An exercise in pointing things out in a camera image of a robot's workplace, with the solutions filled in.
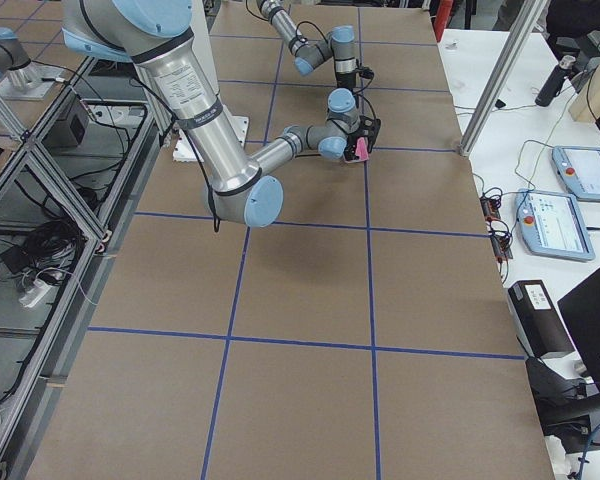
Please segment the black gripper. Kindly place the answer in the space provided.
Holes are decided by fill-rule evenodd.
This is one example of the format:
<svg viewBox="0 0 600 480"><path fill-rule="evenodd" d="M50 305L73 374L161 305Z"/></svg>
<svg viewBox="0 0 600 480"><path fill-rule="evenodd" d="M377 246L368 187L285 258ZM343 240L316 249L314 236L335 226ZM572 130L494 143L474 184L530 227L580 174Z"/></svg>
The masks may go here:
<svg viewBox="0 0 600 480"><path fill-rule="evenodd" d="M361 137L361 127L360 127L360 118L357 121L356 129L350 132L347 135L347 146L344 150L344 161L346 163L357 163L353 161L354 158L354 149L356 145L356 140Z"/></svg>
<svg viewBox="0 0 600 480"><path fill-rule="evenodd" d="M358 85L358 73L356 70L351 72L335 72L336 85L338 88L344 88L354 92Z"/></svg>

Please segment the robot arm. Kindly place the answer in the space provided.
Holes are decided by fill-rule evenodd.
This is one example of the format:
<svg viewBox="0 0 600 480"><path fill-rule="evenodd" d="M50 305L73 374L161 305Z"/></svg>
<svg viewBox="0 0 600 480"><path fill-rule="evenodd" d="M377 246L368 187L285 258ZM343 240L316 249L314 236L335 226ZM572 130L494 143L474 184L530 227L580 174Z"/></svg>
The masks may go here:
<svg viewBox="0 0 600 480"><path fill-rule="evenodd" d="M308 76L332 60L337 87L349 91L355 89L360 64L356 57L352 25L336 26L328 34L318 31L320 39L311 43L280 1L257 1L256 4L259 12L285 42L302 76Z"/></svg>
<svg viewBox="0 0 600 480"><path fill-rule="evenodd" d="M193 51L189 1L66 1L63 35L68 48L98 59L131 62L148 72L155 96L199 153L205 203L216 221L266 227L283 206L283 188L272 173L305 150L324 158L364 161L381 122L359 111L357 77L372 78L356 57L350 25L333 28L311 44L278 1L257 4L284 40L297 70L308 75L334 62L337 87L328 97L322 125L290 126L249 155L233 131L216 87Z"/></svg>

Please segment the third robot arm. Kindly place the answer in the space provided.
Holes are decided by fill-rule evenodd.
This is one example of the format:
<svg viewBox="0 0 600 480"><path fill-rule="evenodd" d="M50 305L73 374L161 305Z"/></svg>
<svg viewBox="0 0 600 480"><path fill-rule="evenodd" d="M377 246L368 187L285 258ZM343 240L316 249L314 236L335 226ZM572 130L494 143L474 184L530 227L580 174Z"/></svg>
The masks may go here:
<svg viewBox="0 0 600 480"><path fill-rule="evenodd" d="M62 67L33 62L17 35L0 27L0 95L9 100L42 100L51 87L62 82Z"/></svg>

